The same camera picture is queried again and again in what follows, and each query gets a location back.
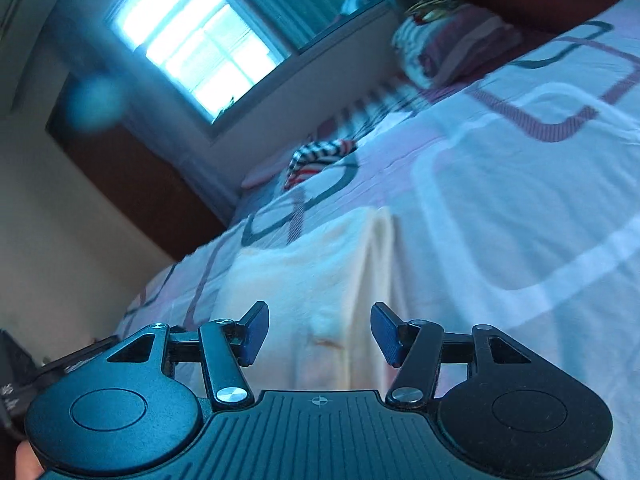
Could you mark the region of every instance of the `black device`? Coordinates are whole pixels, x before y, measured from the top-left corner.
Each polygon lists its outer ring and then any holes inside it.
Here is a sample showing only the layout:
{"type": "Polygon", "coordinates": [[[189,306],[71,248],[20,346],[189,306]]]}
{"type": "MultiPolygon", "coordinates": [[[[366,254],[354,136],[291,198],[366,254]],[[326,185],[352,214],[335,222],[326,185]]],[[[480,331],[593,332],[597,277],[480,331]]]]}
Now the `black device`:
{"type": "Polygon", "coordinates": [[[197,333],[147,326],[49,386],[24,428],[43,480],[595,480],[612,418],[590,389],[497,328],[451,334],[377,303],[372,333],[398,374],[377,391],[264,391],[240,367],[268,307],[197,333]],[[202,364],[207,399],[174,380],[202,364]],[[468,378],[434,398],[441,364],[468,378]]]}

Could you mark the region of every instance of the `triangular cutout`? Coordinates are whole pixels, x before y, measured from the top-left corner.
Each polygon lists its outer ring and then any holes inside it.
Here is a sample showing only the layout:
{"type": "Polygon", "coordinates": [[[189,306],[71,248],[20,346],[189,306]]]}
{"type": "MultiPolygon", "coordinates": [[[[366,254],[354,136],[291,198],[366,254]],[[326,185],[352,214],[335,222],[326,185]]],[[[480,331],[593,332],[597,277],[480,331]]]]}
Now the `triangular cutout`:
{"type": "Polygon", "coordinates": [[[530,360],[499,337],[490,337],[489,346],[494,363],[499,365],[526,365],[530,360]]]}
{"type": "Polygon", "coordinates": [[[107,359],[110,363],[145,363],[149,361],[151,349],[154,345],[153,334],[145,334],[135,341],[132,341],[124,348],[118,350],[114,355],[107,359]]]}

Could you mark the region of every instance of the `window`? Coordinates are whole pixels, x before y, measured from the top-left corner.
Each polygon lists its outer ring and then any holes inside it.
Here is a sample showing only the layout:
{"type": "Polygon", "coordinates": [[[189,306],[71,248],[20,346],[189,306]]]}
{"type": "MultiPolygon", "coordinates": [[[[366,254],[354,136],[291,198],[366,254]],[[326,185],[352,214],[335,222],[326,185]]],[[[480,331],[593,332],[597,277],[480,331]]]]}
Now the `window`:
{"type": "Polygon", "coordinates": [[[123,0],[117,33],[213,117],[318,37],[382,0],[123,0]]]}

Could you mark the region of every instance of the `white blanket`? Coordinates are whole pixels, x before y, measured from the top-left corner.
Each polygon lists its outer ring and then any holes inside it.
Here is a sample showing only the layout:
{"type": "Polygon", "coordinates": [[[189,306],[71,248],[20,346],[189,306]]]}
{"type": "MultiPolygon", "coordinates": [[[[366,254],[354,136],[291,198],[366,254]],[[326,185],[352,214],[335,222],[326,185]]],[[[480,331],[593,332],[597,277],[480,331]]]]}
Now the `white blanket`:
{"type": "Polygon", "coordinates": [[[239,251],[216,317],[269,305],[269,333],[244,374],[254,391],[384,390],[387,365],[369,326],[390,301],[394,230],[388,208],[361,207],[279,249],[239,251]]]}

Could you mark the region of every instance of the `patterned bedspread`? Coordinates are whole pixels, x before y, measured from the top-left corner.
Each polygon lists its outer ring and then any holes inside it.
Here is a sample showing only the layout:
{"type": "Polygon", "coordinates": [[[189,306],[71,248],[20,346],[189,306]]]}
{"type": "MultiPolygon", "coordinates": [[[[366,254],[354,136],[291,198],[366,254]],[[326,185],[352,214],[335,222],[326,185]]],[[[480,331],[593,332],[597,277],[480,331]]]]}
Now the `patterned bedspread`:
{"type": "Polygon", "coordinates": [[[386,205],[392,307],[493,324],[590,386],[614,417],[600,473],[640,478],[638,16],[623,0],[368,142],[161,273],[118,333],[195,329],[240,247],[386,205]]]}

